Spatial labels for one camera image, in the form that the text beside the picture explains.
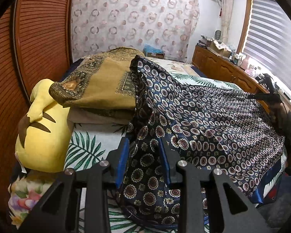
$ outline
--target yellow plush toy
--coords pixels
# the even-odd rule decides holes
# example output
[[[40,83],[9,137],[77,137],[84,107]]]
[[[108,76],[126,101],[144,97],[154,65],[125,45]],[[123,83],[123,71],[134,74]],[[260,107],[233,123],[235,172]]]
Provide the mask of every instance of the yellow plush toy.
[[[43,79],[32,90],[32,105],[19,121],[15,156],[27,168],[60,172],[71,138],[73,124],[67,122],[69,108],[63,108],[49,94],[53,81]]]

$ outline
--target striped zebra blind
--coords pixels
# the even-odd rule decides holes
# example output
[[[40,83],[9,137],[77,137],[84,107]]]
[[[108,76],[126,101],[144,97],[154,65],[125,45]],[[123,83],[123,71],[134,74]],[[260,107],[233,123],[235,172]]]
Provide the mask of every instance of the striped zebra blind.
[[[242,52],[291,90],[291,21],[275,0],[253,0]]]

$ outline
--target silver bolt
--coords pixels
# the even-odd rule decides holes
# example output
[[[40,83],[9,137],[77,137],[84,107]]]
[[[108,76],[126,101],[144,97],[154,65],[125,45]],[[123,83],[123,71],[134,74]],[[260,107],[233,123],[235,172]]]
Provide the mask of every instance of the silver bolt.
[[[213,170],[213,173],[214,173],[215,175],[221,175],[223,172],[222,172],[222,170],[221,170],[220,168],[215,168],[215,169]]]
[[[179,161],[178,161],[178,166],[183,166],[183,167],[185,167],[185,166],[187,166],[187,162],[186,162],[185,160],[179,160]]]
[[[100,161],[99,164],[100,164],[101,166],[108,166],[108,165],[109,165],[109,161],[107,161],[107,160],[103,160],[103,161]]]
[[[66,175],[72,175],[74,173],[74,169],[73,168],[67,168],[66,170],[65,170],[65,174]]]

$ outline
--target plush toy tail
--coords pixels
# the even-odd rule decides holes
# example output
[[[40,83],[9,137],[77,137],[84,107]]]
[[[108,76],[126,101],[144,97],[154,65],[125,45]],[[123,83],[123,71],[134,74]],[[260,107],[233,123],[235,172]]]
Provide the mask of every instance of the plush toy tail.
[[[30,123],[42,118],[43,109],[55,101],[48,92],[52,84],[50,79],[43,79],[34,86],[30,96],[32,105],[27,113]]]

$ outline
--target curtain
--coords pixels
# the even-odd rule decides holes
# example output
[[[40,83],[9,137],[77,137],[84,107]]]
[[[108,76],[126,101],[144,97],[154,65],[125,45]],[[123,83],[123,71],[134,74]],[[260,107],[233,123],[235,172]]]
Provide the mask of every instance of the curtain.
[[[243,53],[291,90],[291,20],[275,0],[253,0]]]
[[[227,44],[234,0],[222,0],[222,42]]]
[[[198,0],[73,0],[73,60],[127,46],[161,49],[165,58],[185,61],[199,17]]]

